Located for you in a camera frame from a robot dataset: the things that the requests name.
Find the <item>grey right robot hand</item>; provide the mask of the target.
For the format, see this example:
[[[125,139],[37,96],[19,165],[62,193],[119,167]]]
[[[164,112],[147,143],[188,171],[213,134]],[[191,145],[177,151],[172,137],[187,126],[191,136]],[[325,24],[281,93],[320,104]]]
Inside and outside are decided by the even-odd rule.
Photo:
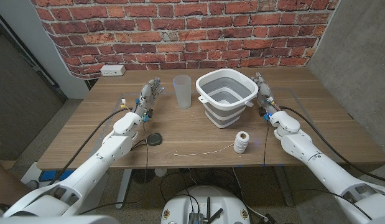
[[[259,107],[259,115],[266,121],[269,121],[271,116],[281,109],[275,102],[269,85],[266,83],[259,72],[256,73],[255,77],[251,77],[251,80],[258,87],[256,100]]]

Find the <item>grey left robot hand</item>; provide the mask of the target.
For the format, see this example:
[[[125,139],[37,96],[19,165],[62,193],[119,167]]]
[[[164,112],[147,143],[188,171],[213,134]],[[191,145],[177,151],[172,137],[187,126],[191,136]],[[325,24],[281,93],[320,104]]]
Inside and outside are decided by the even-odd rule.
[[[152,118],[155,100],[163,92],[164,87],[160,84],[160,78],[155,77],[149,80],[147,84],[142,87],[139,98],[136,100],[136,107],[133,112],[138,114],[143,122],[146,122],[149,118]]]

